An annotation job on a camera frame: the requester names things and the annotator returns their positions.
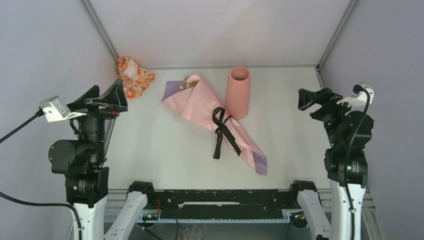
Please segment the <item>pink paper flower bouquet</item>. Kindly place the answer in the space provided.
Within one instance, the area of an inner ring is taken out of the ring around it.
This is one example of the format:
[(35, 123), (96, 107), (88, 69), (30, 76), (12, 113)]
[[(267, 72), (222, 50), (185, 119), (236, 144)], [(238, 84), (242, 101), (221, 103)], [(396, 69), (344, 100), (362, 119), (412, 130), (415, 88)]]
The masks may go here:
[[(223, 102), (208, 82), (195, 74), (187, 76), (185, 80), (167, 81), (162, 102), (177, 112), (183, 119), (214, 133), (217, 126), (212, 120), (213, 111), (217, 107), (224, 108)], [(225, 109), (224, 118), (229, 115), (231, 114)], [(229, 149), (258, 175), (266, 176), (268, 174), (268, 161), (265, 154), (233, 116), (225, 125), (235, 137), (236, 144), (241, 150), (240, 156), (236, 154), (225, 136), (222, 144), (227, 144)]]

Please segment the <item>black printed ribbon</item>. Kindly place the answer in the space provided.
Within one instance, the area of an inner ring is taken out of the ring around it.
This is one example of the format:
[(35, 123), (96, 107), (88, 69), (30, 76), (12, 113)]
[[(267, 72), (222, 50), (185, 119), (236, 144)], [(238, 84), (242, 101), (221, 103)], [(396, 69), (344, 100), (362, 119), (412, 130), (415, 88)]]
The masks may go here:
[(216, 139), (216, 145), (214, 150), (214, 159), (219, 159), (221, 156), (221, 145), (223, 142), (224, 137), (228, 140), (230, 145), (234, 148), (237, 156), (239, 157), (241, 154), (241, 149), (236, 143), (236, 138), (233, 136), (233, 134), (230, 132), (229, 128), (225, 125), (226, 122), (232, 118), (231, 115), (225, 118), (226, 110), (223, 107), (217, 107), (212, 112), (212, 121), (217, 126), (216, 130), (214, 131), (217, 135)]

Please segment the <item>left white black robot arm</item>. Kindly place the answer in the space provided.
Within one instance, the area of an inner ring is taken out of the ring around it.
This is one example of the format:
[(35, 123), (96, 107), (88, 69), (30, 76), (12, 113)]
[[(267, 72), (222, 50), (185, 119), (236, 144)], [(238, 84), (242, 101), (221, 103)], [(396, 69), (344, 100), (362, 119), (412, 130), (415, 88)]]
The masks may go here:
[(104, 93), (94, 85), (72, 103), (63, 105), (54, 96), (40, 103), (48, 122), (69, 121), (75, 140), (61, 139), (51, 145), (51, 171), (65, 177), (66, 200), (73, 212), (74, 238), (79, 240), (128, 239), (143, 208), (156, 203), (153, 184), (135, 181), (128, 188), (116, 220), (104, 229), (110, 169), (104, 164), (116, 118), (128, 110), (121, 79)]

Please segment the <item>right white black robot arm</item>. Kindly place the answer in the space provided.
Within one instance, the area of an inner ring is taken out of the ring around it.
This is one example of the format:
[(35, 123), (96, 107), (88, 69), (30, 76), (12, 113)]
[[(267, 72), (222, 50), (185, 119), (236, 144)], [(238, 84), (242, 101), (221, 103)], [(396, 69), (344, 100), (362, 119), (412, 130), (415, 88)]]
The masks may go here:
[(369, 172), (364, 149), (372, 138), (374, 120), (368, 109), (374, 95), (366, 84), (356, 84), (349, 97), (330, 88), (298, 91), (299, 110), (319, 105), (310, 117), (323, 123), (330, 145), (325, 151), (324, 167), (332, 199), (331, 218), (327, 218), (312, 181), (295, 180), (289, 189), (289, 203), (300, 208), (291, 214), (289, 224), (298, 227), (299, 220), (304, 219), (313, 240), (361, 238), (362, 203)]

